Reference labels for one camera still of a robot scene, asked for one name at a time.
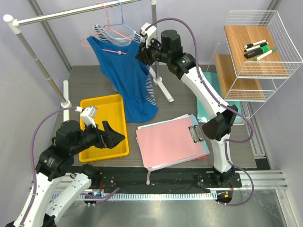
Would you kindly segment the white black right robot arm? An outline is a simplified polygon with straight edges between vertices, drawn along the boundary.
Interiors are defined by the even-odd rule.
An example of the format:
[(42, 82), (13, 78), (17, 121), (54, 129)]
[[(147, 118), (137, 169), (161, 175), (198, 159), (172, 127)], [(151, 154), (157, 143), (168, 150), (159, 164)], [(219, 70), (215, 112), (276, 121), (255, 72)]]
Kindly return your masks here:
[(154, 62), (165, 63), (171, 73), (176, 75), (204, 106), (210, 120), (202, 126), (204, 135), (210, 139), (214, 154), (214, 182), (220, 187), (226, 186), (235, 171), (229, 158), (228, 139), (238, 108), (228, 105), (203, 75), (195, 58), (183, 52), (181, 39), (177, 31), (165, 30), (161, 40), (156, 39), (156, 27), (141, 29), (142, 41), (136, 56), (145, 65)]

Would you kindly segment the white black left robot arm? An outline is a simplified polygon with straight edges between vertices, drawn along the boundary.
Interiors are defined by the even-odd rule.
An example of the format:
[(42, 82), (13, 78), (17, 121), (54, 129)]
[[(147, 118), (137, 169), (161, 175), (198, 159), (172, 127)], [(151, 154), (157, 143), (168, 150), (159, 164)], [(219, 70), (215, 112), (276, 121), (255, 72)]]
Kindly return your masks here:
[(81, 167), (70, 185), (54, 200), (51, 197), (74, 163), (74, 155), (90, 148), (115, 148), (125, 139), (107, 121), (104, 129), (89, 125), (81, 130), (75, 120), (63, 122), (52, 144), (40, 154), (34, 168), (34, 184), (18, 218), (8, 227), (55, 227), (75, 199), (86, 189), (100, 185), (100, 170), (90, 164)]

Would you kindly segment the blue white striped tank top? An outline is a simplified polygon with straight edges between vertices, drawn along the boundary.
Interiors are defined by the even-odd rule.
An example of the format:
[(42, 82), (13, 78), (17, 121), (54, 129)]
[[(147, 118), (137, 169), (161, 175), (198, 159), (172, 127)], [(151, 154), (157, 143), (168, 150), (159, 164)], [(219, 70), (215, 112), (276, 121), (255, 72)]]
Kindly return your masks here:
[[(106, 43), (115, 44), (117, 46), (127, 46), (131, 43), (131, 41), (140, 43), (143, 40), (142, 37), (135, 31), (133, 31), (133, 34), (127, 38), (124, 37), (114, 38), (108, 32), (106, 32), (105, 28), (102, 27), (101, 25), (94, 25), (93, 29), (95, 30), (96, 33), (98, 33), (99, 40), (104, 41)], [(151, 104), (156, 105), (155, 94), (152, 84), (152, 77), (150, 73), (147, 76), (147, 82), (146, 82), (146, 99)]]

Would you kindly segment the light blue clipboard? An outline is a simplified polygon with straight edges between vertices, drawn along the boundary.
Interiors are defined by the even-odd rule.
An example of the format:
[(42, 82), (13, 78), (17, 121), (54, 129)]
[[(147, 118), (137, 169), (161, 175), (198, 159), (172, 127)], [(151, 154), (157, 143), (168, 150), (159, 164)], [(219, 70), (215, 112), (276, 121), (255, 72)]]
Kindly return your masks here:
[[(194, 115), (191, 114), (189, 117), (191, 118), (191, 121), (192, 121), (192, 123), (193, 123), (194, 126), (195, 125), (199, 126), (197, 118)], [(203, 148), (203, 151), (204, 151), (204, 155), (202, 157), (200, 157), (200, 159), (201, 158), (205, 158), (205, 157), (207, 157), (210, 154), (208, 145), (207, 145), (207, 143), (206, 143), (205, 140), (203, 140), (201, 142), (201, 145), (202, 145), (202, 148)]]

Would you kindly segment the lower wooden shelf board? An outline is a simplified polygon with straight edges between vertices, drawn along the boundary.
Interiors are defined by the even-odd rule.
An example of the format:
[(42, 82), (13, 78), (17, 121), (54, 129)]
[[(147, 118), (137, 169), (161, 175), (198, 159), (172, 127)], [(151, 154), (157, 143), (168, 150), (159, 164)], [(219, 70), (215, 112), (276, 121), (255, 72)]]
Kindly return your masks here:
[(235, 74), (229, 54), (215, 54), (214, 61), (222, 97), (229, 101), (263, 102), (265, 95), (258, 79), (243, 79)]

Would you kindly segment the wooden shelf board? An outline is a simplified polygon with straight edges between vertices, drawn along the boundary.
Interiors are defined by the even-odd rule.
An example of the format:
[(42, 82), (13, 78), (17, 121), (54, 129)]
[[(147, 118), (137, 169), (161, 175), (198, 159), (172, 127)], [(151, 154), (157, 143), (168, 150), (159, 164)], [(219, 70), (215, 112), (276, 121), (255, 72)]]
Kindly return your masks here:
[(278, 50), (259, 61), (254, 61), (253, 58), (247, 59), (244, 56), (244, 45), (261, 40), (268, 42), (269, 49), (277, 48), (267, 26), (225, 25), (224, 30), (238, 76), (288, 77), (286, 66)]
[(243, 79), (235, 74), (229, 54), (215, 54), (214, 61), (222, 97), (229, 101), (263, 102), (265, 95), (258, 79)]

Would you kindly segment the black white marker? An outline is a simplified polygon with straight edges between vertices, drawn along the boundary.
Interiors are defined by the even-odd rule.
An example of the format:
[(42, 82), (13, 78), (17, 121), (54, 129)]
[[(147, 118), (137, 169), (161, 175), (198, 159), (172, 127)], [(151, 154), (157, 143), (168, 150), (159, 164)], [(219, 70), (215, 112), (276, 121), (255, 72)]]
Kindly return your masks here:
[(268, 42), (266, 42), (266, 43), (262, 43), (262, 44), (255, 45), (253, 47), (247, 48), (247, 49), (244, 50), (244, 52), (250, 52), (250, 51), (253, 51), (253, 50), (257, 49), (257, 48), (262, 48), (264, 46), (265, 46), (266, 51), (268, 51), (269, 50)]
[(248, 48), (251, 48), (255, 45), (263, 44), (263, 43), (266, 43), (266, 42), (267, 42), (267, 40), (264, 39), (264, 40), (261, 40), (261, 41), (255, 42), (255, 43), (247, 44), (247, 45), (244, 45), (244, 49), (248, 49)]

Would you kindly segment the upper wooden shelf board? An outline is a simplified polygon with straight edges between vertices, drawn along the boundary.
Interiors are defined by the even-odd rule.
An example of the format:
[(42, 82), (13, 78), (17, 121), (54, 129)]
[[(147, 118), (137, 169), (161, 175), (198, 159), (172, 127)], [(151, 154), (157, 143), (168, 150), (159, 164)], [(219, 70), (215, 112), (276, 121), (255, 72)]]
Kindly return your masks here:
[(261, 40), (268, 42), (269, 49), (277, 48), (267, 26), (225, 25), (224, 30), (238, 76), (288, 77), (286, 66), (278, 50), (259, 61), (254, 61), (253, 58), (247, 59), (244, 56), (244, 45)]

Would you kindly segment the green highlighter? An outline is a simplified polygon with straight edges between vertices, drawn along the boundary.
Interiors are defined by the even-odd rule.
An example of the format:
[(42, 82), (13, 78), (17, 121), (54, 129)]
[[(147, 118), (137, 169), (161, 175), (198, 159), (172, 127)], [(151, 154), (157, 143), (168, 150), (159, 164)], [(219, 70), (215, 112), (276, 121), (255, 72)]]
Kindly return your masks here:
[(249, 52), (245, 53), (244, 57), (246, 59), (249, 59), (249, 58), (252, 58), (252, 57), (256, 57), (257, 55), (263, 54), (263, 53), (265, 53), (269, 50), (270, 50), (269, 46), (265, 45), (265, 46), (259, 47), (257, 49), (254, 49), (252, 51), (249, 51)]

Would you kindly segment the silver white clothes rack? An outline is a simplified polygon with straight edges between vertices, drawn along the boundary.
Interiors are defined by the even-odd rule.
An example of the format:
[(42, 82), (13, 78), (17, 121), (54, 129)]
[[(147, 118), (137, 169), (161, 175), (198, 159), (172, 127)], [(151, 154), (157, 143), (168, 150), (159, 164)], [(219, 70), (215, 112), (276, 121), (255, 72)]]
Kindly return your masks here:
[[(10, 27), (12, 32), (17, 36), (19, 41), (22, 43), (22, 45), (25, 47), (26, 51), (29, 53), (31, 58), (34, 60), (35, 64), (38, 66), (42, 74), (45, 76), (46, 80), (49, 82), (50, 86), (53, 88), (55, 93), (58, 95), (58, 97), (61, 100), (61, 107), (64, 109), (63, 112), (63, 121), (67, 121), (70, 119), (70, 114), (67, 108), (71, 107), (71, 102), (69, 100), (69, 83), (67, 80), (63, 81), (63, 93), (60, 91), (60, 89), (55, 84), (54, 80), (50, 76), (50, 74), (45, 69), (44, 65), (41, 63), (40, 59), (37, 57), (36, 53), (26, 40), (26, 38), (21, 33), (20, 27), (24, 25), (34, 24), (34, 23), (42, 23), (46, 22), (48, 20), (62, 18), (62, 17), (68, 17), (72, 15), (77, 15), (81, 13), (96, 11), (100, 9), (107, 9), (109, 7), (114, 6), (122, 6), (124, 4), (130, 4), (134, 2), (139, 2), (139, 0), (115, 0), (103, 4), (96, 4), (91, 6), (86, 6), (82, 8), (77, 9), (70, 9), (63, 12), (53, 13), (49, 15), (39, 15), (33, 18), (23, 19), (23, 20), (17, 20), (12, 17), (12, 15), (6, 14), (3, 16), (3, 21)], [(157, 1), (151, 0), (151, 11), (152, 11), (152, 21), (155, 22), (157, 19), (157, 8), (156, 8)], [(169, 91), (166, 89), (162, 82), (162, 77), (159, 75), (159, 64), (155, 64), (155, 70), (150, 68), (150, 74), (153, 78), (153, 82), (156, 86), (159, 87), (160, 91), (164, 95), (164, 97), (167, 99), (169, 103), (174, 101), (174, 98), (169, 93)]]

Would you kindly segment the green white pen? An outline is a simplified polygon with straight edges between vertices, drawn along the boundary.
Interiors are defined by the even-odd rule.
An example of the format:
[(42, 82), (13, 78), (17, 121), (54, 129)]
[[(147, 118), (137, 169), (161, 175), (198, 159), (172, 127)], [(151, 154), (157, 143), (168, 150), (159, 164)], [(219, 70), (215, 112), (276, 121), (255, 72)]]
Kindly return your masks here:
[(277, 50), (277, 48), (273, 48), (265, 53), (263, 53), (262, 55), (258, 56), (257, 58), (254, 59), (254, 61), (259, 61), (263, 58), (265, 58), (266, 56), (270, 55), (271, 53), (275, 52)]

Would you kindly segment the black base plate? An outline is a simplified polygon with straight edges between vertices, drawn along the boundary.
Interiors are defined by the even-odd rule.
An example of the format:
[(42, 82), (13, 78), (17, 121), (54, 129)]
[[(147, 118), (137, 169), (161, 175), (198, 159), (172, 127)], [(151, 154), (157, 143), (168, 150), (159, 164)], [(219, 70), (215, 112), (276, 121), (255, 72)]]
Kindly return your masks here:
[(150, 174), (149, 185), (146, 184), (147, 170), (143, 167), (98, 166), (97, 169), (101, 179), (89, 187), (97, 192), (103, 189), (110, 193), (118, 187), (118, 193), (127, 194), (190, 194), (242, 187), (239, 173), (220, 185), (210, 168), (164, 168)]

